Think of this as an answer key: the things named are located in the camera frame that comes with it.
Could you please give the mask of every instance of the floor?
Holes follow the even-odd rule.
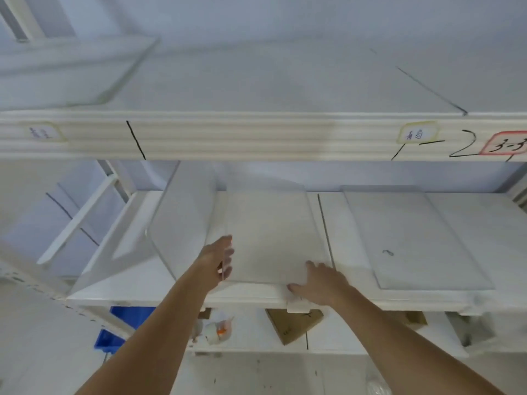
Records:
[[[0,284],[0,395],[73,394],[103,363],[99,327],[24,287]],[[505,393],[524,394],[527,354],[488,354],[467,364]],[[366,357],[187,354],[173,394],[366,394]]]

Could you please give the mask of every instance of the blue container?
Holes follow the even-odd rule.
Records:
[[[154,309],[153,306],[112,306],[110,312],[137,329],[154,312]],[[113,355],[122,344],[124,344],[124,339],[109,331],[101,330],[94,348]]]

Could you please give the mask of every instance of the sticker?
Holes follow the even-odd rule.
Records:
[[[407,123],[400,128],[398,144],[420,144],[435,141],[438,138],[439,125],[434,120]]]
[[[480,155],[516,155],[527,151],[527,132],[499,132],[481,149]]]
[[[58,127],[51,123],[37,123],[27,128],[32,139],[41,141],[66,141]]]

